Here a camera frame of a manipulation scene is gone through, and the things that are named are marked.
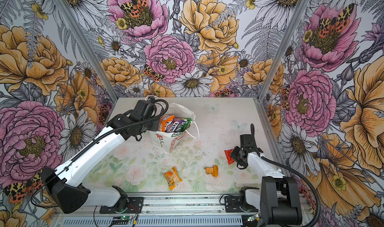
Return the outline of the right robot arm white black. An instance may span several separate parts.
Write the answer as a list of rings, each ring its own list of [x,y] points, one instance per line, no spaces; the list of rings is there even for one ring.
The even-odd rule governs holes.
[[[296,181],[265,160],[253,134],[240,136],[240,145],[231,152],[238,169],[252,169],[261,178],[261,187],[242,187],[239,207],[243,212],[257,212],[262,225],[302,224],[303,215]]]

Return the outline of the white paper gift bag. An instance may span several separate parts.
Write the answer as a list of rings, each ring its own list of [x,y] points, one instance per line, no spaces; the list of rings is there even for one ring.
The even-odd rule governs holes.
[[[171,153],[185,135],[194,139],[200,137],[193,111],[175,102],[168,107],[161,115],[157,129],[150,132],[152,144],[166,154]]]

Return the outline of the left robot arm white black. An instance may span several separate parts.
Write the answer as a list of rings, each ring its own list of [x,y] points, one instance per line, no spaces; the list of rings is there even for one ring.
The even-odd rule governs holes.
[[[55,169],[44,168],[41,173],[44,187],[61,211],[71,214],[81,207],[101,206],[117,213],[124,212],[129,204],[121,188],[86,186],[84,179],[104,157],[129,138],[141,141],[143,133],[157,131],[159,120],[168,108],[168,102],[163,99],[139,100],[133,110],[113,117],[96,138],[68,161]]]

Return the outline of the small red snack packet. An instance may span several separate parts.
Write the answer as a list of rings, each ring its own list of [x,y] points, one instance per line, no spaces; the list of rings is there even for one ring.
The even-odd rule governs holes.
[[[232,163],[235,162],[235,160],[232,158],[232,152],[234,149],[231,150],[225,150],[225,155],[227,158],[228,165],[231,165]]]

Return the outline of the green Fox's lemon candy bag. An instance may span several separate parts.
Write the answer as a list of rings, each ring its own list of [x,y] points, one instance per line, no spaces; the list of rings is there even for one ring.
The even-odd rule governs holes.
[[[182,120],[184,122],[183,122],[183,124],[181,126],[181,132],[184,132],[184,131],[186,131],[190,127],[190,125],[192,123],[192,119],[191,118],[182,118]]]

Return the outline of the purple Fox's berries candy bag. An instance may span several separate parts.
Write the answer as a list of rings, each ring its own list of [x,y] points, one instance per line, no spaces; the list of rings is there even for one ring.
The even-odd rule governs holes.
[[[183,124],[182,118],[175,117],[173,119],[173,122],[167,127],[166,132],[167,133],[180,133],[181,132],[181,126]]]

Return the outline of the small orange yellow snack packet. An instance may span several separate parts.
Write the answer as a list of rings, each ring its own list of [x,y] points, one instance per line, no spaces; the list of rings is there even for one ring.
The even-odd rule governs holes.
[[[163,173],[163,176],[165,177],[168,187],[170,191],[172,191],[179,183],[181,183],[183,180],[179,177],[178,171],[176,167],[172,167],[168,171]]]

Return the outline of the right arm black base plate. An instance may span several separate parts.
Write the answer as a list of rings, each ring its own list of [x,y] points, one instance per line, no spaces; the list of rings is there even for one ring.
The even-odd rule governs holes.
[[[244,198],[233,195],[222,195],[219,202],[224,205],[226,213],[256,213],[258,209],[248,205]]]

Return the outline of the small orange candy packet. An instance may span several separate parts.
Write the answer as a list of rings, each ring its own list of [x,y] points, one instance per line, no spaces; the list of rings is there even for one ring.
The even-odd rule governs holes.
[[[205,167],[205,171],[207,175],[211,175],[214,178],[219,175],[219,167],[217,165],[213,165],[212,167]]]

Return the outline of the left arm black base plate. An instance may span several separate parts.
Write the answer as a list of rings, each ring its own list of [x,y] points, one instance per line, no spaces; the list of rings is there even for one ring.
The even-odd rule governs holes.
[[[143,208],[143,197],[127,197],[118,200],[113,207],[101,206],[100,214],[140,214]]]

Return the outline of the orange Fox's fruits candy bag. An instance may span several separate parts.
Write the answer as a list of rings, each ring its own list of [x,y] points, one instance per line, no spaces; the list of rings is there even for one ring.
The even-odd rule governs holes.
[[[165,132],[167,127],[173,122],[174,115],[165,114],[159,120],[158,131]]]

